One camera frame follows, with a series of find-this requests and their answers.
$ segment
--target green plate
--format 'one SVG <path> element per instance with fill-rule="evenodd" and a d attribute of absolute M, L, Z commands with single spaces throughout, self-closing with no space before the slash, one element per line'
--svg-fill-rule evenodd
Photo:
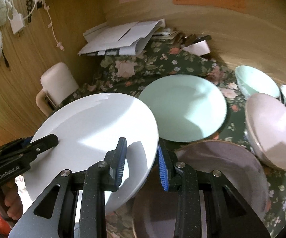
<path fill-rule="evenodd" d="M 226 101 L 211 82 L 197 76 L 160 78 L 140 94 L 153 112 L 159 136 L 176 142 L 204 139 L 223 124 Z"/>

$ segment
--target metal bolt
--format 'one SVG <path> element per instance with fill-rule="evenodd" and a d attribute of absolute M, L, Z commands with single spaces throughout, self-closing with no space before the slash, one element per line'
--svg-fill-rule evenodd
<path fill-rule="evenodd" d="M 104 167 L 107 166 L 107 162 L 105 162 L 105 161 L 100 161 L 100 162 L 98 162 L 98 166 L 99 166 L 100 168 L 104 168 Z"/>
<path fill-rule="evenodd" d="M 213 170 L 212 174 L 216 177 L 220 177 L 222 173 L 219 170 Z"/>
<path fill-rule="evenodd" d="M 65 177 L 65 176 L 69 176 L 71 174 L 71 172 L 68 169 L 65 169 L 63 171 L 61 171 L 61 176 Z"/>
<path fill-rule="evenodd" d="M 185 163 L 184 163 L 184 162 L 177 162 L 177 163 L 176 163 L 176 166 L 177 166 L 178 168 L 184 168 L 184 167 L 185 167 Z"/>

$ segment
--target dark green tablecloth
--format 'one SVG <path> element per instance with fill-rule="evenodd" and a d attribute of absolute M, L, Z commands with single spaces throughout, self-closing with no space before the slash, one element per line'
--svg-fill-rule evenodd
<path fill-rule="evenodd" d="M 227 140 L 239 144 L 252 152 L 244 136 L 244 96 L 238 89 L 234 72 L 214 59 L 191 55 L 181 51 L 179 43 L 150 41 L 139 56 L 106 56 L 94 78 L 93 85 L 85 84 L 68 98 L 64 105 L 79 98 L 102 92 L 118 92 L 138 97 L 140 92 L 158 78 L 173 74 L 202 76 L 214 83 L 227 101 L 228 112 L 223 126 L 211 139 Z M 166 142 L 174 151 L 185 143 Z M 269 184 L 269 203 L 265 215 L 265 226 L 271 237 L 275 237 L 286 224 L 286 171 L 264 166 Z M 108 237 L 134 237 L 132 232 L 133 200 L 124 204 L 114 214 L 107 216 Z"/>

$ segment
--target wooden wall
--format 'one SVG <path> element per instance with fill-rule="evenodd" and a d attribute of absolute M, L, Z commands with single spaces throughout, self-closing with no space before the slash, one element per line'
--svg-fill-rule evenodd
<path fill-rule="evenodd" d="M 110 25 L 165 18 L 187 34 L 212 35 L 210 47 L 230 68 L 250 65 L 286 83 L 286 0 L 246 0 L 245 13 L 172 0 L 100 1 Z"/>
<path fill-rule="evenodd" d="M 17 11 L 26 14 L 25 0 L 13 0 Z M 34 10 L 32 22 L 23 33 L 13 35 L 10 22 L 0 29 L 3 50 L 10 64 L 8 71 L 0 60 L 0 145 L 19 137 L 34 135 L 45 121 L 35 103 L 41 90 L 41 75 L 58 62 L 64 62 L 79 85 L 91 81 L 99 63 L 95 58 L 79 57 L 86 44 L 82 33 L 105 22 L 97 0 L 47 0 L 56 37 L 65 51 L 56 48 L 47 12 Z"/>

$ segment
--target beige handle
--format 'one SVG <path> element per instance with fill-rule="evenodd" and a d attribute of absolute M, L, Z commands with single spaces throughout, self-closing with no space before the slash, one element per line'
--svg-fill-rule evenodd
<path fill-rule="evenodd" d="M 48 117 L 53 112 L 53 110 L 47 104 L 45 97 L 47 97 L 47 94 L 44 90 L 38 92 L 38 94 L 36 95 L 36 104 L 38 108 L 43 112 L 43 114 Z"/>

